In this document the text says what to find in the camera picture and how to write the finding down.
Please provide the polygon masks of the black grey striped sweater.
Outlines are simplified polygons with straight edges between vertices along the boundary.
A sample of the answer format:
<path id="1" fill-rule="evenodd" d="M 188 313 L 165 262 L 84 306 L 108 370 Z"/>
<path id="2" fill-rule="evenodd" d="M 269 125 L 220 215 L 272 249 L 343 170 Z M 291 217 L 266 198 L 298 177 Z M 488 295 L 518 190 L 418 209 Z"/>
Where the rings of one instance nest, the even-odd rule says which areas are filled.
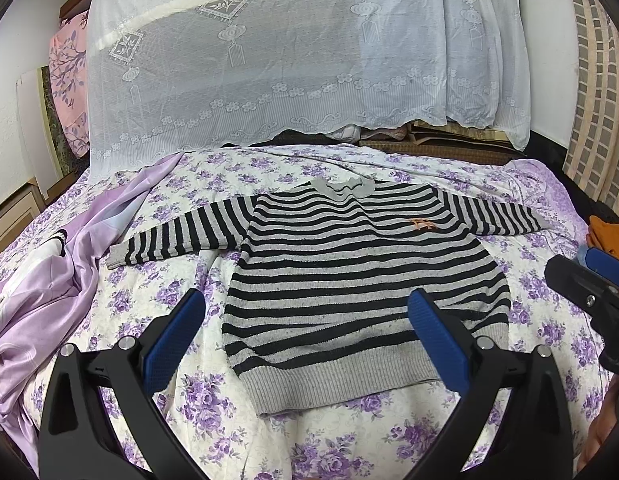
<path id="1" fill-rule="evenodd" d="M 435 379 L 408 320 L 416 289 L 505 344 L 510 289 L 482 238 L 545 227 L 529 207 L 428 184 L 316 179 L 188 211 L 113 246 L 108 266 L 236 252 L 221 340 L 268 416 Z"/>

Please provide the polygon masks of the blue folded cloth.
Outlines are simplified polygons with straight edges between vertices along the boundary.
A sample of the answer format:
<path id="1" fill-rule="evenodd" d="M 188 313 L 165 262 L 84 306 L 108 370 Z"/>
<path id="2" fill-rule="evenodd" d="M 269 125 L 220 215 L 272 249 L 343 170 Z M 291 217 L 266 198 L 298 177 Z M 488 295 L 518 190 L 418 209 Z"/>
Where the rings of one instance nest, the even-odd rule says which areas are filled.
<path id="1" fill-rule="evenodd" d="M 587 245 L 579 245 L 575 256 L 575 260 L 584 268 L 587 267 L 586 257 L 588 251 L 589 247 Z"/>

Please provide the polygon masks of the orange folded cloth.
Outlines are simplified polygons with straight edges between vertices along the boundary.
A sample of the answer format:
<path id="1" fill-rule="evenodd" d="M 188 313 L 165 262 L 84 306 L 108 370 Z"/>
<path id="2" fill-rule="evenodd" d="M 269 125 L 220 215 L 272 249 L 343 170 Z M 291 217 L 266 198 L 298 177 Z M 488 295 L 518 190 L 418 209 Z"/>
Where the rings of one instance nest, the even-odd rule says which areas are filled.
<path id="1" fill-rule="evenodd" d="M 609 223 L 590 216 L 586 243 L 588 247 L 598 248 L 619 259 L 619 223 Z"/>

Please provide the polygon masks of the purple floral bed quilt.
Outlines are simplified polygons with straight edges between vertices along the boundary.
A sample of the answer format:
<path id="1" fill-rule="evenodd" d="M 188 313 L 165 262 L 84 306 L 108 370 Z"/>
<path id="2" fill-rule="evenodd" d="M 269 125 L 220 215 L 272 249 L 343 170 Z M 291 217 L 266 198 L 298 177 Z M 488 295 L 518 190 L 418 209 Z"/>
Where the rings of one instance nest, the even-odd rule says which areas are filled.
<path id="1" fill-rule="evenodd" d="M 211 479 L 399 479 L 458 389 L 409 322 L 425 292 L 480 341 L 554 362 L 582 452 L 613 375 L 591 318 L 545 277 L 587 226 L 541 162 L 353 146 L 220 148 L 81 177 L 0 255 L 0 429 L 42 469 L 64 363 L 149 364 L 152 414 Z"/>

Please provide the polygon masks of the beige checked curtain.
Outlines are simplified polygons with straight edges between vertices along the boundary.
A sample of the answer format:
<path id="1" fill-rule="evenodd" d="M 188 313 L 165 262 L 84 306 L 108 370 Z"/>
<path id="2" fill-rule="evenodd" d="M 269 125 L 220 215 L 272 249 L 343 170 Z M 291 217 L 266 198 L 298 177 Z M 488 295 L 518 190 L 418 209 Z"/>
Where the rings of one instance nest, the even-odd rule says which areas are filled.
<path id="1" fill-rule="evenodd" d="M 572 0 L 577 102 L 563 171 L 619 216 L 619 30 L 600 0 Z"/>

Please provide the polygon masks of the lilac satin sheet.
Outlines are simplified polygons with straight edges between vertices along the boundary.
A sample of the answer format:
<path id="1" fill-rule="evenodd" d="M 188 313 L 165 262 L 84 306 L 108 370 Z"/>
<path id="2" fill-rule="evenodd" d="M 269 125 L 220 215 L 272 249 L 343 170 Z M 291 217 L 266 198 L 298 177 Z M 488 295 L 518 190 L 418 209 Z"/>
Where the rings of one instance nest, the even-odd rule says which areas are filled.
<path id="1" fill-rule="evenodd" d="M 0 426 L 38 468 L 38 437 L 22 408 L 32 376 L 90 310 L 99 260 L 126 231 L 146 196 L 178 165 L 175 154 L 101 193 L 0 283 Z"/>

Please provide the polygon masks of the brown woven mat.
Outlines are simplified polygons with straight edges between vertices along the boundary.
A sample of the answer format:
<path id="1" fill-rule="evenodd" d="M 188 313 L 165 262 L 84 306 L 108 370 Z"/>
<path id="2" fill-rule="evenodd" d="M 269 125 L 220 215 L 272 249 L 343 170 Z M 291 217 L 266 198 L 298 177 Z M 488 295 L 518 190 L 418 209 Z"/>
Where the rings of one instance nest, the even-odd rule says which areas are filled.
<path id="1" fill-rule="evenodd" d="M 363 129 L 358 144 L 390 154 L 439 157 L 479 165 L 503 166 L 525 157 L 513 147 L 506 133 L 491 128 L 465 128 L 457 122 L 435 127 L 415 120 L 395 129 Z"/>

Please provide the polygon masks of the pink floral pillow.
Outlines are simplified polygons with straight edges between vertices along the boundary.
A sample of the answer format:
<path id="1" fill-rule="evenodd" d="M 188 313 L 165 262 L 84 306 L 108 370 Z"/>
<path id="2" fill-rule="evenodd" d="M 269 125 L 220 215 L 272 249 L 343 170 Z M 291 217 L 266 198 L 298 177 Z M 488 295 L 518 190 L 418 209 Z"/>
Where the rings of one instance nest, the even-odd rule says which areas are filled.
<path id="1" fill-rule="evenodd" d="M 87 22 L 87 11 L 64 21 L 49 46 L 48 67 L 53 103 L 68 146 L 78 158 L 89 151 Z"/>

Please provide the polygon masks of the white lace cover cloth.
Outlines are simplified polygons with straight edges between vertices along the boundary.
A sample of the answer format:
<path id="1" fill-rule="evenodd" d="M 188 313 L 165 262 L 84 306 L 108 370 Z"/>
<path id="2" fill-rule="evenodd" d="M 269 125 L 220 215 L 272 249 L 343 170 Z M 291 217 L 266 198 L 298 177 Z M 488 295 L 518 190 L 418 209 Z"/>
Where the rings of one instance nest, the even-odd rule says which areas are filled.
<path id="1" fill-rule="evenodd" d="M 422 120 L 530 139 L 519 0 L 91 0 L 90 169 Z"/>

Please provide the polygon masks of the framed picture against wall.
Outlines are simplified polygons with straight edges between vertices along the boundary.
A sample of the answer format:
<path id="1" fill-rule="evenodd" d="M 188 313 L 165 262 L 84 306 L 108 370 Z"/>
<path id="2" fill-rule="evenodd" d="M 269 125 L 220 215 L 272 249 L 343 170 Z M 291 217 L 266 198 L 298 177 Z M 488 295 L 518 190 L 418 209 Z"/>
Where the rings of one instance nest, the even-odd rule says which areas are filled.
<path id="1" fill-rule="evenodd" d="M 71 174 L 74 170 L 76 157 L 70 150 L 70 146 L 65 139 L 62 125 L 59 120 L 53 102 L 51 79 L 48 66 L 38 68 L 39 82 L 42 91 L 42 109 L 44 110 L 44 124 L 48 127 L 53 149 L 58 160 L 60 171 L 63 177 Z"/>

